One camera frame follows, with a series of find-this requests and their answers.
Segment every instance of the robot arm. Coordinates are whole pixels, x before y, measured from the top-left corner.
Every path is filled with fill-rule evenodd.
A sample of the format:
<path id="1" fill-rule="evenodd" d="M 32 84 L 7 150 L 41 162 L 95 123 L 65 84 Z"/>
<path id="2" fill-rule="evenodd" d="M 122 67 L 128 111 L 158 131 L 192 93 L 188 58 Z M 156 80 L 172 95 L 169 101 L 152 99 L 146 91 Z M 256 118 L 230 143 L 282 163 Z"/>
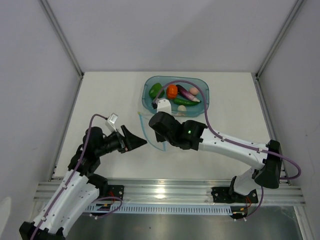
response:
<path id="1" fill-rule="evenodd" d="M 170 102 L 163 99 L 158 101 L 157 113 L 150 119 L 149 126 L 155 131 L 158 142 L 168 141 L 172 146 L 183 150 L 222 154 L 251 166 L 243 175 L 235 176 L 231 182 L 228 194 L 235 202 L 237 198 L 243 201 L 244 197 L 259 186 L 270 189 L 279 187 L 282 160 L 262 152 L 268 150 L 279 153 L 280 144 L 277 141 L 271 140 L 268 144 L 254 143 L 218 132 L 222 136 L 222 139 L 219 139 L 204 123 L 194 120 L 183 123 L 177 121 L 171 115 Z M 256 147 L 259 151 L 243 148 L 224 139 Z"/>
<path id="2" fill-rule="evenodd" d="M 147 143 L 129 132 L 124 125 L 121 126 L 123 135 L 120 134 L 114 126 L 117 117 L 113 113 L 107 118 L 106 125 L 111 130 L 109 136 L 99 127 L 91 127 L 90 135 L 88 130 L 85 132 L 83 144 L 72 157 L 68 171 L 53 197 L 33 222 L 24 222 L 21 225 L 19 231 L 22 240 L 65 240 L 86 207 L 97 198 L 109 196 L 108 180 L 94 174 L 100 165 L 100 157 L 116 150 L 126 153 Z M 77 166 L 83 151 L 82 162 Z"/>

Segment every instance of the purple eggplant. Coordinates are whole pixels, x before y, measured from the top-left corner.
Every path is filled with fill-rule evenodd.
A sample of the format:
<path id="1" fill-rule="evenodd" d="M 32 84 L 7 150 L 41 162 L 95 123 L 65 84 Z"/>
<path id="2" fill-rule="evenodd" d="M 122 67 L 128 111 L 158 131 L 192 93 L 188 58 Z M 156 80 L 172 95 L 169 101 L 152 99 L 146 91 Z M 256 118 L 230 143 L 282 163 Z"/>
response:
<path id="1" fill-rule="evenodd" d="M 200 103 L 201 101 L 196 98 L 195 96 L 193 96 L 190 92 L 188 92 L 183 86 L 181 85 L 176 85 L 176 87 L 178 88 L 178 93 L 184 97 L 185 99 L 188 99 L 192 102 L 198 102 Z"/>

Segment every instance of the white table surface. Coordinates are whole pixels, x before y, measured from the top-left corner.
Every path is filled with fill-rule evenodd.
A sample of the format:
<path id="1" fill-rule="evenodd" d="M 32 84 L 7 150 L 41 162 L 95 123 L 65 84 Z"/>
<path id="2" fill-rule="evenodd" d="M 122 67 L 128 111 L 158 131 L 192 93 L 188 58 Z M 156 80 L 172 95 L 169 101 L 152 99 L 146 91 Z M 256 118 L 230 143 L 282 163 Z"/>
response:
<path id="1" fill-rule="evenodd" d="M 125 125 L 144 138 L 138 111 L 141 92 L 153 76 L 178 76 L 204 80 L 210 90 L 208 116 L 216 130 L 248 141 L 267 143 L 269 135 L 251 73 L 248 72 L 86 72 L 57 163 L 55 176 L 64 176 L 67 166 L 89 126 L 93 114 L 118 114 L 117 128 Z M 204 114 L 197 121 L 205 122 Z M 94 126 L 110 133 L 103 119 Z M 231 179 L 250 167 L 226 156 L 203 151 L 162 152 L 144 145 L 131 152 L 117 151 L 100 158 L 96 170 L 106 178 L 130 179 Z"/>

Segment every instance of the white enclosure wall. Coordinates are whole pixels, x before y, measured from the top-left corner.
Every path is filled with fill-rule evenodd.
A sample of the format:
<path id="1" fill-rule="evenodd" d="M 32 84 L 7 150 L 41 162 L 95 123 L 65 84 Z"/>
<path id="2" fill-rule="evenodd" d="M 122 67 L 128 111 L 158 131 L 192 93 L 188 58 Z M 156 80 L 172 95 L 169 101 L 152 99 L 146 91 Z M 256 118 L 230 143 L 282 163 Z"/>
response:
<path id="1" fill-rule="evenodd" d="M 260 80 L 283 153 L 302 168 L 294 183 L 302 187 L 315 239 L 320 239 L 319 10 L 320 1 L 306 1 Z"/>
<path id="2" fill-rule="evenodd" d="M 84 72 L 257 72 L 296 0 L 49 0 Z"/>
<path id="3" fill-rule="evenodd" d="M 1 239 L 17 240 L 53 164 L 79 78 L 36 0 L 1 1 L 0 32 L 0 202 L 12 199 Z"/>

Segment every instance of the green cucumber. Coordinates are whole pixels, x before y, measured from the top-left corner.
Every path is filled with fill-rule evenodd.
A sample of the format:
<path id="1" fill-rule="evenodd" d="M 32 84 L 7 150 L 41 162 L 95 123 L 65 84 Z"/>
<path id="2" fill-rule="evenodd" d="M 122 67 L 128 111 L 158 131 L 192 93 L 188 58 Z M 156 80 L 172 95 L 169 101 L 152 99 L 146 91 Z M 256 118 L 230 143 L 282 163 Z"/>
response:
<path id="1" fill-rule="evenodd" d="M 159 91 L 161 90 L 162 85 L 160 83 L 155 83 L 149 90 L 149 96 L 152 99 L 155 99 L 155 97 L 157 96 L 157 94 L 159 93 Z M 159 98 L 161 98 L 163 95 L 165 94 L 165 91 L 163 90 L 160 95 Z"/>
<path id="2" fill-rule="evenodd" d="M 183 106 L 186 106 L 186 107 L 195 106 L 195 105 L 199 104 L 198 101 L 189 101 L 189 100 L 181 99 L 181 98 L 173 99 L 173 103 L 177 104 L 177 105 L 183 105 Z"/>

